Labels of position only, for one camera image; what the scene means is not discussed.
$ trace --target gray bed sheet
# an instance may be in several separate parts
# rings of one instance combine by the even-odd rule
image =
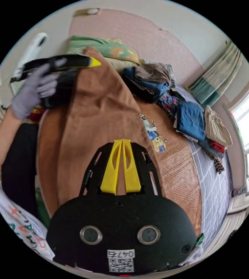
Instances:
[[[200,103],[184,87],[176,85],[177,92],[186,101]],[[188,140],[196,164],[202,194],[202,225],[204,233],[203,248],[206,249],[221,228],[226,216],[233,190],[231,166],[226,153],[223,158],[224,171],[218,174],[214,162],[195,142]]]

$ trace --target gloved hand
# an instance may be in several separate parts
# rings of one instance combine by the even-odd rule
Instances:
[[[61,67],[66,59],[60,59],[55,62],[56,67]],[[58,73],[47,74],[50,70],[49,64],[44,64],[26,79],[19,90],[19,93],[13,97],[11,108],[14,115],[24,120],[31,111],[40,104],[41,98],[52,96],[56,92]]]

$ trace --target striped curtain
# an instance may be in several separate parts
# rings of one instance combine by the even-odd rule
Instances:
[[[189,87],[204,108],[212,106],[222,96],[240,69],[242,60],[242,53],[231,42],[221,58]]]

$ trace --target black and yellow tool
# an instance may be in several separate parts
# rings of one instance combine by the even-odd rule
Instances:
[[[65,64],[62,67],[56,67],[55,61],[58,61],[62,58],[66,58]],[[101,63],[95,58],[82,54],[66,54],[53,56],[50,58],[36,59],[24,64],[19,76],[11,78],[10,83],[16,81],[19,82],[26,79],[29,73],[33,72],[35,69],[44,64],[50,65],[49,73],[62,72],[57,79],[58,85],[56,87],[56,93],[41,100],[41,106],[44,109],[50,109],[58,105],[69,104],[77,69],[92,68],[101,65]]]
[[[126,195],[120,196],[121,160]],[[47,233],[55,262],[117,276],[177,266],[196,238],[184,210],[162,196],[147,150],[128,139],[97,150],[79,197],[57,210]]]
[[[66,63],[62,67],[56,67],[55,61],[58,61],[62,58],[66,58]],[[68,71],[70,69],[78,68],[92,68],[101,65],[101,63],[97,61],[95,58],[82,54],[64,54],[49,58],[41,58],[29,61],[26,64],[24,64],[20,76],[12,77],[10,79],[10,83],[26,79],[29,73],[31,73],[32,71],[44,64],[50,64],[51,73]]]

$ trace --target red cloth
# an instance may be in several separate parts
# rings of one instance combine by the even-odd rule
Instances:
[[[213,140],[210,140],[210,146],[222,154],[225,153],[225,147]]]
[[[39,123],[43,114],[44,114],[44,109],[38,106],[35,109],[33,109],[33,111],[28,116],[28,119],[30,119],[35,123]]]

